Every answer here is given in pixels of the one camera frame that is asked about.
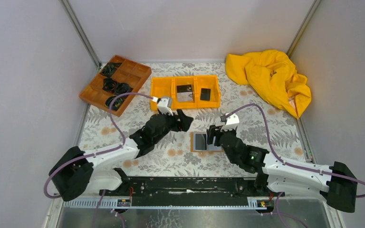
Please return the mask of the yellow leather card holder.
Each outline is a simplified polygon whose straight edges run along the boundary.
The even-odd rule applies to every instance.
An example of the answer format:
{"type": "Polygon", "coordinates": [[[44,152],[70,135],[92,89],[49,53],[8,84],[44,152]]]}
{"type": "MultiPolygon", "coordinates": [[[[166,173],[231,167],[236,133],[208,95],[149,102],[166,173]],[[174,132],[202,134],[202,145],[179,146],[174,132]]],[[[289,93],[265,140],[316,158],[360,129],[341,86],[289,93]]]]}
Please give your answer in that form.
{"type": "Polygon", "coordinates": [[[191,152],[223,152],[220,146],[216,146],[216,137],[211,144],[207,144],[206,133],[191,133],[191,152]]]}

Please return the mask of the dark card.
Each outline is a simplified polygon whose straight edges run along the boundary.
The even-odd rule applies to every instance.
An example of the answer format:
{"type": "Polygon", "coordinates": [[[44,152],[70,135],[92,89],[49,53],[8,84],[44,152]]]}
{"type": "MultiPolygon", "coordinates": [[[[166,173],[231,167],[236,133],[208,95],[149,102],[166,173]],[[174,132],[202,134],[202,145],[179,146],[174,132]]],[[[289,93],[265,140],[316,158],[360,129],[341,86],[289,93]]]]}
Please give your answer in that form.
{"type": "Polygon", "coordinates": [[[200,100],[201,101],[210,101],[211,100],[211,89],[202,88],[201,93],[200,93],[200,100]]]}
{"type": "Polygon", "coordinates": [[[195,151],[206,151],[207,150],[207,134],[195,133],[193,139],[193,149],[195,151]]]}

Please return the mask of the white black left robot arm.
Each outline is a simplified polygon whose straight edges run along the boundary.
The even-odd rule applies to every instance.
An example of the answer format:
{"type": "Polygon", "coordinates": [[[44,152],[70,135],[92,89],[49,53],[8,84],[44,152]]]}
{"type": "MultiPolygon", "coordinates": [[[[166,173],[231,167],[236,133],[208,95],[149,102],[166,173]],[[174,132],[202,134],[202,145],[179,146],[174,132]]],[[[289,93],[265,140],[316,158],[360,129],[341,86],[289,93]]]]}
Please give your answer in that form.
{"type": "Polygon", "coordinates": [[[142,128],[118,144],[91,151],[74,146],[48,173],[46,183],[52,182],[58,195],[44,193],[63,201],[74,200],[89,191],[112,190],[123,195],[128,191],[128,183],[115,170],[116,163],[147,155],[169,132],[187,132],[193,121],[181,109],[173,115],[154,114],[142,128]]]}

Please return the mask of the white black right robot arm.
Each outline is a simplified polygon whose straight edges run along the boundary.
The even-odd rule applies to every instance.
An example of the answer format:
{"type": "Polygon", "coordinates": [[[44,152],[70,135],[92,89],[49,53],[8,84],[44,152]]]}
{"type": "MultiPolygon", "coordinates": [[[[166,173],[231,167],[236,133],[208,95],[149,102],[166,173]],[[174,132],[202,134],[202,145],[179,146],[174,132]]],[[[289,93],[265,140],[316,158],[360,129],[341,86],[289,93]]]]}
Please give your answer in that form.
{"type": "Polygon", "coordinates": [[[324,199],[339,211],[355,211],[356,177],[344,163],[337,161],[329,166],[277,159],[266,149],[246,145],[234,130],[222,131],[221,126],[211,125],[206,134],[207,144],[220,146],[230,163],[257,175],[253,188],[258,195],[265,196],[270,191],[307,195],[324,199]]]}

